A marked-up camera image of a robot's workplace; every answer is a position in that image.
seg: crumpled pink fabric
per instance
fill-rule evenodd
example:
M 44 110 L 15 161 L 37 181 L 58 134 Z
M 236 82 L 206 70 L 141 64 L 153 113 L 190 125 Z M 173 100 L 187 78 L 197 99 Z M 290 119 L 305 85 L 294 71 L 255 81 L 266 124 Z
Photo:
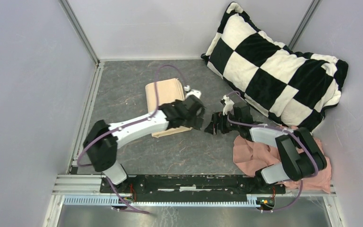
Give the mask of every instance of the crumpled pink fabric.
M 314 138 L 318 147 L 322 150 L 322 143 L 318 138 Z M 332 178 L 332 167 L 330 166 L 330 160 L 325 157 L 328 166 L 319 171 L 316 177 L 305 178 L 303 190 L 323 190 L 326 193 L 330 193 L 330 180 Z M 248 176 L 253 177 L 255 171 L 264 167 L 276 164 L 280 162 L 279 151 L 275 147 L 270 147 L 263 143 L 250 142 L 238 136 L 234 140 L 233 147 L 233 162 L 239 169 Z M 300 182 L 284 182 L 288 189 L 298 188 Z

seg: pink cloth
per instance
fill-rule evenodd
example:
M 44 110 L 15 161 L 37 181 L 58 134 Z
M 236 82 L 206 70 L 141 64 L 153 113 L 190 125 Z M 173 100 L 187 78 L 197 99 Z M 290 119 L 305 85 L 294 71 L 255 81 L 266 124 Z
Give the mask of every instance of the pink cloth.
M 322 143 L 319 139 L 314 138 L 322 153 Z M 326 162 L 328 166 L 319 171 L 316 177 L 305 178 L 303 190 L 323 190 L 330 193 L 330 180 L 332 178 L 332 167 L 328 157 Z M 239 167 L 243 173 L 248 176 L 254 176 L 255 171 L 264 167 L 280 162 L 280 156 L 277 148 L 270 147 L 263 143 L 250 142 L 238 136 L 234 140 L 233 162 Z M 283 183 L 288 189 L 298 188 L 300 182 Z

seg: metal corner post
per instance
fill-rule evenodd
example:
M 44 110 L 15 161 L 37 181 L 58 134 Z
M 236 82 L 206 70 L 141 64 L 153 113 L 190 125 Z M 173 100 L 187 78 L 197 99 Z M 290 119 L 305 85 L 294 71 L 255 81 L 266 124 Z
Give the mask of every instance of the metal corner post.
M 304 29 L 307 27 L 308 22 L 311 20 L 311 17 L 314 15 L 314 12 L 318 8 L 321 1 L 322 0 L 312 0 L 310 6 L 307 9 L 307 12 L 305 12 L 304 17 L 302 18 L 299 26 L 297 27 L 297 30 L 295 31 L 292 39 L 290 40 L 290 43 L 288 45 L 290 50 L 294 49 L 294 47 L 298 43 L 298 40 L 303 34 Z
M 99 58 L 96 55 L 93 47 L 91 46 L 86 34 L 83 31 L 83 28 L 81 27 L 79 21 L 77 20 L 77 17 L 71 8 L 68 0 L 59 0 L 60 4 L 62 5 L 63 10 L 65 11 L 66 15 L 68 16 L 71 24 L 73 25 L 77 35 L 80 37 L 81 41 L 83 42 L 83 45 L 86 47 L 88 54 L 90 55 L 91 59 L 95 62 L 95 64 L 99 64 Z

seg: gray marbled tabletop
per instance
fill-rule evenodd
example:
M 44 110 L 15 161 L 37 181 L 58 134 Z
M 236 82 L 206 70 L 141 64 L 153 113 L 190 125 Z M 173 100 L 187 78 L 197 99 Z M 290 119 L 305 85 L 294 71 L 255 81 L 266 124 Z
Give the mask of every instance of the gray marbled tabletop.
M 232 89 L 202 60 L 174 61 L 108 61 L 104 65 L 89 127 L 101 119 L 107 123 L 122 122 L 147 113 L 145 85 L 155 79 L 163 64 L 178 67 L 188 84 L 202 92 L 206 107 L 202 131 L 191 130 L 166 137 L 144 136 L 118 150 L 117 159 L 128 174 L 242 174 L 233 163 L 233 131 L 224 135 L 204 133 L 214 111 L 221 111 L 219 101 Z M 159 80 L 178 78 L 176 70 L 164 68 Z M 255 110 L 254 120 L 269 122 Z M 94 173 L 89 167 L 79 174 Z

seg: black and white checkered blanket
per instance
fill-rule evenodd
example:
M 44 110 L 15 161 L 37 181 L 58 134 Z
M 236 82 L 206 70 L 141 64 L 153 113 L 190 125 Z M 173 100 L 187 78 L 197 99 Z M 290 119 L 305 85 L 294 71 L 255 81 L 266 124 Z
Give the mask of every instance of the black and white checkered blanket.
M 201 56 L 245 100 L 274 122 L 314 130 L 338 104 L 348 64 L 333 56 L 292 52 L 258 29 L 232 2 Z

